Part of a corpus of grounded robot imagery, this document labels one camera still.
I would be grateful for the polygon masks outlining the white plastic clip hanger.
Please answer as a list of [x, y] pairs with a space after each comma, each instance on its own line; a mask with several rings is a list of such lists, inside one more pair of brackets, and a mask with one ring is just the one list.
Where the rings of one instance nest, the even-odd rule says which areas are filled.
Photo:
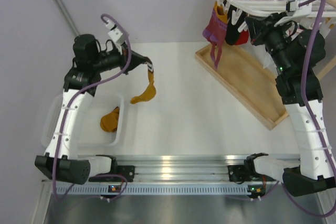
[[[226, 1], [227, 4], [232, 5], [232, 4], [230, 4], [227, 0], [218, 0], [218, 1], [219, 1], [220, 3], [222, 3], [223, 1]], [[285, 13], [286, 13], [286, 2], [287, 2], [287, 0], [279, 0], [279, 1], [284, 1], [284, 3], [285, 3], [285, 9], [284, 9], [284, 10], [281, 10], [281, 11], [279, 11], [279, 12], [275, 12], [275, 11], [272, 10], [271, 13], [270, 13], [269, 15], [271, 15], [271, 14], [273, 14], [273, 13], [282, 13], [282, 12], [285, 12]], [[306, 17], [299, 17], [299, 18], [294, 18], [294, 17], [286, 16], [286, 17], [282, 18], [280, 21], [278, 21], [278, 22], [276, 23], [276, 25], [283, 24], [283, 23], [286, 22], [286, 21], [294, 20], [294, 21], [298, 22], [300, 25], [302, 25], [304, 28], [311, 29], [311, 28], [313, 28], [313, 23], [314, 23], [314, 21], [315, 21], [315, 19], [316, 19], [316, 17], [317, 17], [320, 3], [321, 3], [320, 0], [316, 0], [316, 1], [313, 1], [313, 2], [311, 3], [311, 4], [312, 4], [312, 12], [311, 12], [311, 14], [310, 14], [309, 16], [306, 16]], [[320, 29], [320, 32], [321, 32], [321, 34], [322, 34], [323, 36], [327, 36], [328, 33], [330, 32], [330, 31], [326, 31], [326, 29], [324, 28], [325, 24], [326, 24], [329, 20], [330, 20], [329, 18], [327, 18], [327, 17], [323, 17], [323, 16], [322, 16], [321, 21], [319, 21], [319, 29]], [[331, 30], [333, 27], [335, 27], [335, 20], [333, 20], [333, 21], [331, 22], [331, 25], [329, 26], [330, 30]]]

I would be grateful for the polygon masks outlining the mustard sock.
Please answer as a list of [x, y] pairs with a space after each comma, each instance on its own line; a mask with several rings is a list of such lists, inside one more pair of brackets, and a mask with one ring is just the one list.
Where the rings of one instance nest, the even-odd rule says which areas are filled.
[[118, 129], [120, 108], [117, 106], [110, 113], [104, 115], [100, 120], [100, 127], [108, 133], [116, 132]]
[[146, 64], [148, 67], [148, 86], [141, 95], [135, 96], [130, 100], [131, 104], [137, 104], [140, 102], [148, 102], [152, 100], [156, 95], [156, 88], [154, 85], [154, 68], [151, 63]]

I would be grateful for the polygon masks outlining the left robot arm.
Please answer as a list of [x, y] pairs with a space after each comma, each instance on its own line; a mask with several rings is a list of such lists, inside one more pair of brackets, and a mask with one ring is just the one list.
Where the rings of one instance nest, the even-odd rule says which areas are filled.
[[149, 77], [153, 76], [153, 63], [126, 43], [112, 43], [111, 50], [101, 50], [92, 34], [74, 39], [72, 67], [65, 75], [62, 104], [55, 131], [43, 155], [35, 158], [35, 166], [53, 183], [66, 182], [83, 185], [87, 181], [117, 178], [117, 160], [109, 155], [85, 158], [78, 156], [80, 131], [92, 103], [97, 86], [102, 84], [103, 72], [120, 68], [127, 74], [139, 65], [147, 65]]

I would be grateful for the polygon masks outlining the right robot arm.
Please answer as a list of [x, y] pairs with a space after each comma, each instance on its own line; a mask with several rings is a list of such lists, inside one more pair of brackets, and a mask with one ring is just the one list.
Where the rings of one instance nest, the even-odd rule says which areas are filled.
[[247, 156], [244, 165], [249, 179], [258, 180], [266, 175], [283, 183], [291, 196], [299, 197], [335, 187], [335, 160], [323, 122], [323, 94], [313, 72], [314, 66], [326, 56], [325, 39], [317, 31], [310, 42], [311, 29], [292, 38], [287, 30], [298, 28], [296, 21], [277, 24], [286, 16], [285, 12], [268, 17], [248, 16], [245, 22], [251, 44], [265, 46], [276, 65], [276, 89], [292, 121], [300, 164], [292, 166], [258, 153]]

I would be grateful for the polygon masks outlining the red hanging sock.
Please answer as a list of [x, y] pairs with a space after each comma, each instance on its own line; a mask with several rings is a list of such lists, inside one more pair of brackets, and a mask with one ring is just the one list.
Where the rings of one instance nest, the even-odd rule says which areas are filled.
[[247, 43], [248, 40], [249, 40], [249, 31], [243, 30], [241, 33], [239, 33], [239, 37], [235, 42], [235, 45], [243, 45]]

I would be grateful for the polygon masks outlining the black hanging sock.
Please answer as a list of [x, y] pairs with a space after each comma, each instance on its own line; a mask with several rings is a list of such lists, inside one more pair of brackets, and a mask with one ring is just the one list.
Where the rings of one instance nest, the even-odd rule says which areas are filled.
[[228, 9], [228, 24], [225, 41], [228, 45], [235, 45], [239, 37], [238, 28], [243, 24], [246, 18], [246, 13], [241, 9], [237, 9], [235, 6], [230, 5]]

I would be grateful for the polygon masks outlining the wooden tray base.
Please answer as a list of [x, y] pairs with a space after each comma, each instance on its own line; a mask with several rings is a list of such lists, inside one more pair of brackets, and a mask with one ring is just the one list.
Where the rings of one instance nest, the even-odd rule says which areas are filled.
[[267, 129], [272, 130], [288, 117], [276, 89], [275, 75], [239, 46], [222, 46], [217, 68], [209, 44], [195, 53], [195, 59], [225, 87]]

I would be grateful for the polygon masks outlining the purple striped sock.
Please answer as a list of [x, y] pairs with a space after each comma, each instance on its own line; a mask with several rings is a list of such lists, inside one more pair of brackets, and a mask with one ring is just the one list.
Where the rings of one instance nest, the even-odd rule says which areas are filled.
[[203, 37], [211, 44], [210, 57], [217, 69], [222, 55], [222, 46], [225, 41], [228, 26], [227, 12], [217, 1], [214, 3], [212, 15], [208, 25], [202, 32]]

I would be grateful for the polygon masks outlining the white plastic basket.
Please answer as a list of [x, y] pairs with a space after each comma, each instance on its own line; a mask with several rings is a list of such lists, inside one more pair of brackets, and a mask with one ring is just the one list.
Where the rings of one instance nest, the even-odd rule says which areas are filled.
[[[41, 135], [41, 144], [48, 147], [53, 133], [56, 128], [59, 113], [62, 105], [62, 95], [57, 95], [48, 111], [45, 125]], [[119, 108], [119, 118], [117, 129], [114, 132], [105, 132], [101, 126], [101, 118], [112, 112], [115, 108]], [[80, 147], [112, 147], [121, 139], [123, 116], [125, 111], [125, 99], [120, 93], [99, 94], [97, 95], [90, 107], [86, 111], [80, 131], [79, 146]]]

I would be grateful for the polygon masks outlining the aluminium mounting rail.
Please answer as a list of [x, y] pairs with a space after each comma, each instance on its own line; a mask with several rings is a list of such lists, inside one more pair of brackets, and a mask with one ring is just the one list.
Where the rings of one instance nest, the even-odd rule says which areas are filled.
[[116, 174], [122, 177], [94, 178], [83, 185], [56, 183], [63, 195], [242, 195], [257, 198], [276, 181], [253, 178], [244, 168], [244, 155], [117, 157]]

